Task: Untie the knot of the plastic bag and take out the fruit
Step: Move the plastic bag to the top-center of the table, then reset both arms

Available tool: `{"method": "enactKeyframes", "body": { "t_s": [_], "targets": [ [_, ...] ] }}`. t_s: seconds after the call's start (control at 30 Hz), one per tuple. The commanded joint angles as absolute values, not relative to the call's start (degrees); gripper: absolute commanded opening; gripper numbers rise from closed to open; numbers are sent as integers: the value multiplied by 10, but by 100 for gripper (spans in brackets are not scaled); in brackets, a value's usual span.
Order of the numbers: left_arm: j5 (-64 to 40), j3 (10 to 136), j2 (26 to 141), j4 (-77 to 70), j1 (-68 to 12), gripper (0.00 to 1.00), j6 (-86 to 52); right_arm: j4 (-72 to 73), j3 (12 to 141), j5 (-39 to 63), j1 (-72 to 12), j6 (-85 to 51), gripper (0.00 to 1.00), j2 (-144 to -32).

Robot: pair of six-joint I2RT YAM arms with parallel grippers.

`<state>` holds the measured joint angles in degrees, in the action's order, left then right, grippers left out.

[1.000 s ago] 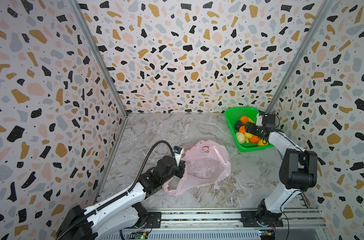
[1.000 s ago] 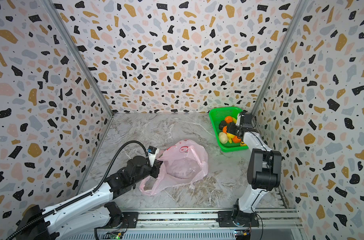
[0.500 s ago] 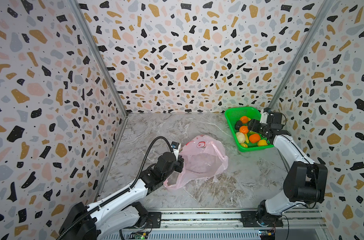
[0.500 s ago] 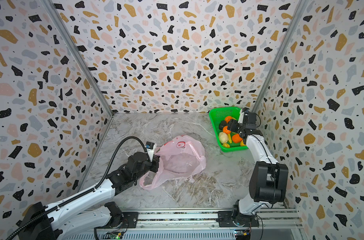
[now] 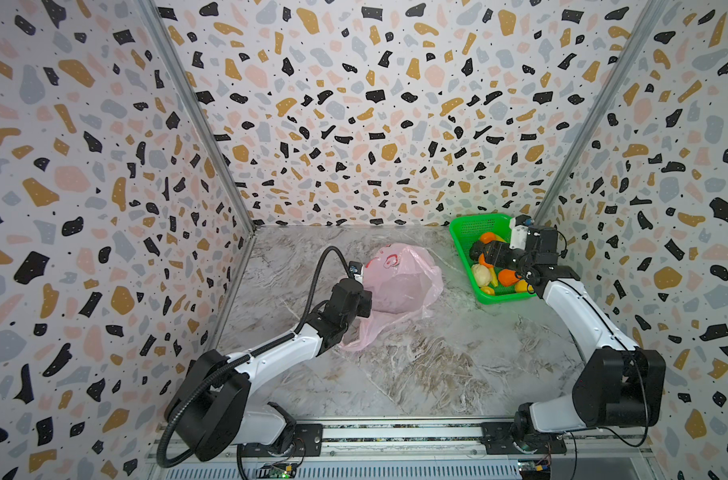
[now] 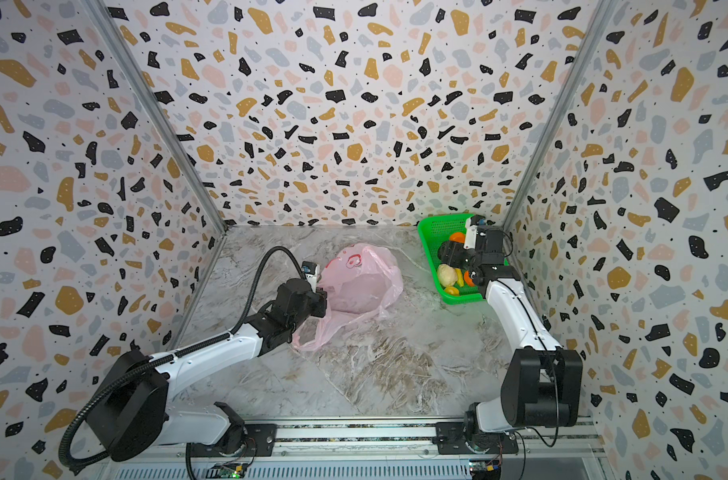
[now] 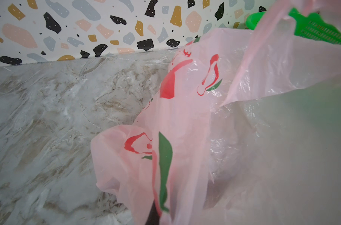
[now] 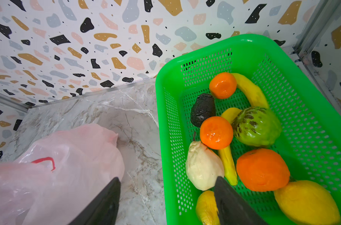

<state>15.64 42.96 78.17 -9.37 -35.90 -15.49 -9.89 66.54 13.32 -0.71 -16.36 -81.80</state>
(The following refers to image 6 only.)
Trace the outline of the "orange fruit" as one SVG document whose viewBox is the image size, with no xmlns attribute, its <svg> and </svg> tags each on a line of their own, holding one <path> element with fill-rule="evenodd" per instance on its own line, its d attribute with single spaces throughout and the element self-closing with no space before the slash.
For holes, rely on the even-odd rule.
<svg viewBox="0 0 728 480">
<path fill-rule="evenodd" d="M 469 286 L 469 287 L 474 287 L 475 286 L 475 283 L 474 283 L 474 281 L 472 279 L 472 276 L 471 276 L 471 274 L 470 274 L 469 271 L 465 271 L 463 273 L 463 279 L 464 279 L 464 283 L 465 283 L 466 286 Z"/>
<path fill-rule="evenodd" d="M 466 234 L 463 232 L 455 232 L 450 235 L 449 240 L 452 242 L 464 244 L 466 240 Z"/>
</svg>

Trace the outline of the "peach fruit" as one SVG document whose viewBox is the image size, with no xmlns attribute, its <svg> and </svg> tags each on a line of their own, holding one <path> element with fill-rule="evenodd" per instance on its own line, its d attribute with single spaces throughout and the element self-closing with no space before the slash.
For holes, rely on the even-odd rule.
<svg viewBox="0 0 728 480">
<path fill-rule="evenodd" d="M 442 288 L 454 286 L 458 282 L 457 269 L 448 264 L 440 264 L 437 268 L 437 278 Z"/>
</svg>

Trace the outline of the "pink plastic bag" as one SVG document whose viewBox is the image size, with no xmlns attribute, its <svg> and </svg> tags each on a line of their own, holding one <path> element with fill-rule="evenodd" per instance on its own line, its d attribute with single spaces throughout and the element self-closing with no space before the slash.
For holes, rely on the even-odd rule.
<svg viewBox="0 0 728 480">
<path fill-rule="evenodd" d="M 319 288 L 328 294 L 327 311 L 315 324 L 298 329 L 292 341 L 298 351 L 317 351 L 339 330 L 383 316 L 403 293 L 404 280 L 389 249 L 357 243 L 326 265 Z"/>
</svg>

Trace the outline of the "yellow banana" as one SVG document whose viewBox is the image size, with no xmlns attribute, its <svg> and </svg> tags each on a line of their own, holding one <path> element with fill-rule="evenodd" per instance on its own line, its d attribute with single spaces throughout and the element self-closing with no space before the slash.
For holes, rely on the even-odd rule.
<svg viewBox="0 0 728 480">
<path fill-rule="evenodd" d="M 456 276 L 457 276 L 457 282 L 456 282 L 457 286 L 459 288 L 464 287 L 465 286 L 465 281 L 464 281 L 463 271 L 461 269 L 459 269 L 459 268 L 456 268 L 455 269 L 455 272 L 456 272 Z"/>
</svg>

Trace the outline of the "black avocado fruit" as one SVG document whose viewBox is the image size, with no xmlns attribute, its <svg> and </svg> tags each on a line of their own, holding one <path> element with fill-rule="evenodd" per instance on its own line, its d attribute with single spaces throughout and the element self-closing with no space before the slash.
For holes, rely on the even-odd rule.
<svg viewBox="0 0 728 480">
<path fill-rule="evenodd" d="M 456 254 L 456 244 L 454 241 L 447 240 L 443 242 L 438 249 L 438 258 L 442 263 L 450 264 Z"/>
</svg>

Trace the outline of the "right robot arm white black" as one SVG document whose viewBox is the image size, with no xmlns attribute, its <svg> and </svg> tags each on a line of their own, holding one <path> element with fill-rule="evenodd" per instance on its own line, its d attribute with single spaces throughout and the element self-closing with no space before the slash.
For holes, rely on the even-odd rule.
<svg viewBox="0 0 728 480">
<path fill-rule="evenodd" d="M 463 242 L 448 240 L 438 250 L 439 259 L 458 267 L 491 306 L 512 349 L 498 397 L 471 404 L 465 414 L 465 441 L 476 450 L 489 449 L 495 435 L 539 427 L 553 430 L 551 440 L 537 434 L 552 448 L 560 430 L 579 416 L 583 360 L 537 317 L 521 275 L 506 263 L 511 244 L 503 230 L 475 215 L 466 221 Z"/>
</svg>

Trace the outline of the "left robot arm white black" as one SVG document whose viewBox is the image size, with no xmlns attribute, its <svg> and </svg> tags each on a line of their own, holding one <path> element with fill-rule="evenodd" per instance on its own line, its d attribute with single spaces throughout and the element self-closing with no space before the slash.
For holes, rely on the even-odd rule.
<svg viewBox="0 0 728 480">
<path fill-rule="evenodd" d="M 228 404 L 186 409 L 173 398 L 194 383 L 290 343 L 309 318 L 322 318 L 327 294 L 308 281 L 281 284 L 276 298 L 226 332 L 174 352 L 122 355 L 95 397 L 86 422 L 117 462 L 159 445 L 198 444 L 221 455 L 241 452 L 248 429 Z"/>
</svg>

